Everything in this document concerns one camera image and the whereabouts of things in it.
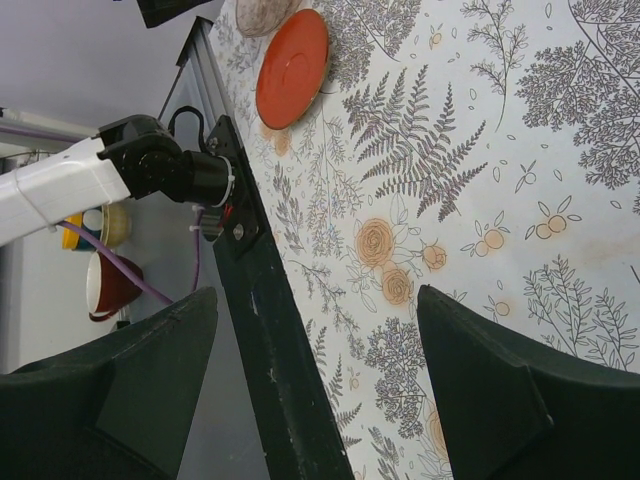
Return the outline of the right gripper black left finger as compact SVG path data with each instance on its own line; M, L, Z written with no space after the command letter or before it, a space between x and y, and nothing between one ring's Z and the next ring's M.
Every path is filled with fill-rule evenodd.
M217 320L216 291L201 288L2 375L2 478L176 478Z

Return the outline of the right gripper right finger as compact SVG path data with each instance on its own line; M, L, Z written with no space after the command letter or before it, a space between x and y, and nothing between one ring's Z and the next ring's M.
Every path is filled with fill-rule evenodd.
M561 353L429 285L417 314L454 478L638 478L638 374Z

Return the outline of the small red round plate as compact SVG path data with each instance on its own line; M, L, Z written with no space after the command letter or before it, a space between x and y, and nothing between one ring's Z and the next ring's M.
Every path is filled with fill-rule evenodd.
M272 130L283 130L309 109L329 63L329 32L320 13L292 15L271 40L256 82L256 109Z

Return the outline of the clear glass floral plate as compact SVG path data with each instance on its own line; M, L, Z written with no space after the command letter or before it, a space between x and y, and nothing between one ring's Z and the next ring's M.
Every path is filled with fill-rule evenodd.
M266 36L287 20L300 3L300 0L237 0L237 28L245 38Z

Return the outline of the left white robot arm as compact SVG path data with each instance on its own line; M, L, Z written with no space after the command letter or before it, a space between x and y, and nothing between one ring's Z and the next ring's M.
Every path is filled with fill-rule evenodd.
M174 139L175 125L133 115L44 160L1 177L1 242L57 226L72 214L161 192L176 203L220 208L235 172L226 156Z

